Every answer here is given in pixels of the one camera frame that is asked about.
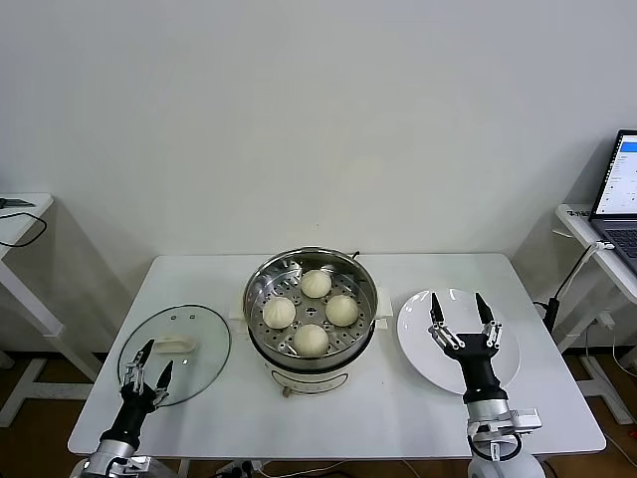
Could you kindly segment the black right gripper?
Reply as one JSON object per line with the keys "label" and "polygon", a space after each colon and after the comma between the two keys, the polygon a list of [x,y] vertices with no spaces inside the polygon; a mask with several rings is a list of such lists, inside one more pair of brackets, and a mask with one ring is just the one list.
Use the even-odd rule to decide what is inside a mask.
{"label": "black right gripper", "polygon": [[494,373],[492,358],[498,353],[503,324],[499,322],[483,297],[476,294],[478,314],[483,324],[484,336],[458,337],[446,325],[438,297],[431,294],[430,317],[432,325],[428,332],[443,353],[455,360],[461,368],[466,391],[464,403],[485,400],[507,400],[507,393]]}

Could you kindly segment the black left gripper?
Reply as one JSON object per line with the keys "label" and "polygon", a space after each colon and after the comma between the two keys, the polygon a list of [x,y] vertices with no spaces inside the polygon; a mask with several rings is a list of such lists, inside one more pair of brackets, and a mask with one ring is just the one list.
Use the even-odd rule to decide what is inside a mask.
{"label": "black left gripper", "polygon": [[155,410],[168,396],[173,361],[170,360],[160,374],[153,390],[144,383],[143,369],[150,357],[154,340],[149,340],[125,367],[120,395],[122,404],[110,429],[101,435],[101,441],[114,440],[138,443],[141,427],[147,414]]}

